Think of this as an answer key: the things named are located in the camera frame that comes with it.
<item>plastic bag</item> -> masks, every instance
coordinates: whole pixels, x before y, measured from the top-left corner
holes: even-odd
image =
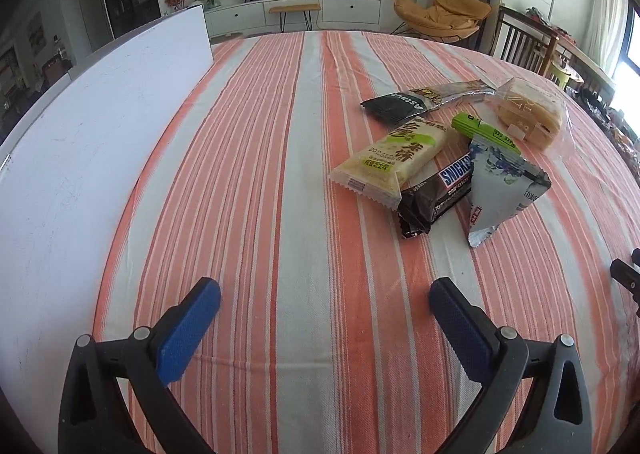
[[[479,135],[471,141],[469,154],[473,172],[468,239],[478,247],[502,222],[549,190],[551,179],[537,165]]]
[[[400,186],[442,149],[448,131],[442,123],[414,118],[335,167],[329,179],[395,210]]]
[[[522,78],[512,78],[498,87],[492,104],[505,132],[540,150],[553,149],[567,157],[574,150],[568,102],[564,94],[541,90]]]
[[[393,92],[362,102],[364,109],[390,127],[397,127],[418,114],[424,115],[460,98],[482,100],[495,89],[482,80],[430,85]]]

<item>dining table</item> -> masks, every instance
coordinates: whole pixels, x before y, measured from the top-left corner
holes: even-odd
[[[468,379],[427,294],[449,277],[496,326],[577,344],[593,452],[606,452],[639,395],[638,306],[609,264],[640,245],[640,189],[589,116],[552,82],[464,48],[373,32],[313,31],[215,45],[214,64],[150,154],[113,235],[95,301],[97,341],[152,326],[201,277],[222,304],[170,390],[220,453],[432,453],[480,386]],[[328,174],[385,137],[370,98],[447,82],[527,80],[566,108],[565,145],[518,142],[552,186],[468,244],[468,196],[430,233]],[[502,127],[488,101],[459,112]],[[428,177],[468,151],[449,142]],[[494,439],[508,441],[524,380]],[[160,452],[131,388],[146,445]]]

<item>window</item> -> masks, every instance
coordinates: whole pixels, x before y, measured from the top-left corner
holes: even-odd
[[[611,107],[625,113],[625,120],[640,135],[640,17],[630,9],[616,72],[616,95]]]

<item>snickers wrapper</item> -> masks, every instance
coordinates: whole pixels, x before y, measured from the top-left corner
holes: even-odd
[[[402,191],[398,206],[400,230],[406,239],[429,233],[431,225],[471,190],[469,154],[422,183]]]

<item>snack package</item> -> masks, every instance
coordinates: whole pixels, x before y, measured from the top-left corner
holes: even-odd
[[[504,135],[493,125],[485,123],[476,116],[472,116],[466,112],[460,112],[451,120],[451,126],[469,139],[472,139],[476,134],[479,134],[493,143],[497,143],[502,147],[506,147],[509,150],[514,151],[516,154],[521,154],[520,149],[510,137]]]
[[[482,80],[430,85],[402,92],[393,92],[362,102],[364,109],[391,127],[397,127],[418,114],[436,110],[449,101],[460,98],[482,100],[495,89]]]
[[[431,225],[471,190],[471,156],[447,165],[423,182],[402,191],[398,206],[405,239],[429,233]]]
[[[414,118],[335,167],[329,179],[395,210],[400,186],[442,149],[447,130]]]
[[[497,90],[498,118],[506,133],[545,150],[561,133],[566,123],[566,107],[554,95],[512,78]]]
[[[548,191],[551,180],[540,167],[478,135],[469,154],[473,163],[469,244],[475,248],[500,223]]]

